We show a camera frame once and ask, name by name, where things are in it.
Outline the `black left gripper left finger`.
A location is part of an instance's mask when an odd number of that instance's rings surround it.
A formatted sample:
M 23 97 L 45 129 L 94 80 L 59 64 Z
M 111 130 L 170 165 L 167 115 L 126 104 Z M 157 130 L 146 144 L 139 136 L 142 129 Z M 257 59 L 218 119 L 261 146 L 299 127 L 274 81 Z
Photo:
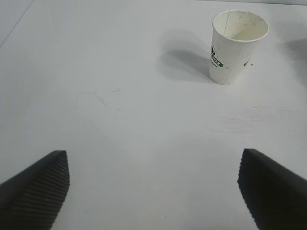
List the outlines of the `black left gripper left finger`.
M 2 230 L 49 230 L 70 186 L 68 156 L 56 150 L 0 185 Z

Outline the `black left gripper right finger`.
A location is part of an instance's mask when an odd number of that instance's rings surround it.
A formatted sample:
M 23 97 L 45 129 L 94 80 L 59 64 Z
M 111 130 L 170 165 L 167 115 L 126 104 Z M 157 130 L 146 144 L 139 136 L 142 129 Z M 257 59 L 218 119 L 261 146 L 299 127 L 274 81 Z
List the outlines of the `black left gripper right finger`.
M 260 230 L 307 228 L 307 181 L 256 149 L 244 149 L 238 180 Z

